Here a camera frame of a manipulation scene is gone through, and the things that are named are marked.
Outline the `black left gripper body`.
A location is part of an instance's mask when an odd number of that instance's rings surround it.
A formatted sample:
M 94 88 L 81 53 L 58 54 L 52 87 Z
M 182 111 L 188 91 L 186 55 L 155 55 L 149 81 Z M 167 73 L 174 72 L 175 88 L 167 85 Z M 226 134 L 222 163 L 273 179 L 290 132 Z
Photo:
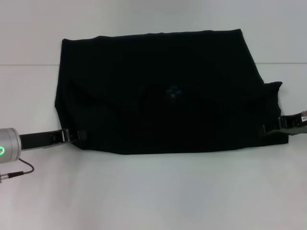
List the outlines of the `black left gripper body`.
M 22 150 L 47 148 L 70 142 L 68 129 L 20 135 Z

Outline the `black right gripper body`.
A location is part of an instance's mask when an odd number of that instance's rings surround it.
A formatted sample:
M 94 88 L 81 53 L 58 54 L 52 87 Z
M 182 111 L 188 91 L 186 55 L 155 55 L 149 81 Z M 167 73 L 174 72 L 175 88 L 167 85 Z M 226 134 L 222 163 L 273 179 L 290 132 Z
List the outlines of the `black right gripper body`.
M 307 111 L 278 118 L 278 131 L 290 136 L 307 134 Z

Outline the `black shirt with FREE print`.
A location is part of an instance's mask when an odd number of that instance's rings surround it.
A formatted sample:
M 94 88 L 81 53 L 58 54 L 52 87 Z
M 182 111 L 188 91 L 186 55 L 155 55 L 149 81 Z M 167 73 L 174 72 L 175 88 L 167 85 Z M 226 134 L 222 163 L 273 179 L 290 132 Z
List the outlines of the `black shirt with FREE print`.
M 264 135 L 280 81 L 261 78 L 241 30 L 64 39 L 55 99 L 74 145 L 116 154 L 287 144 Z

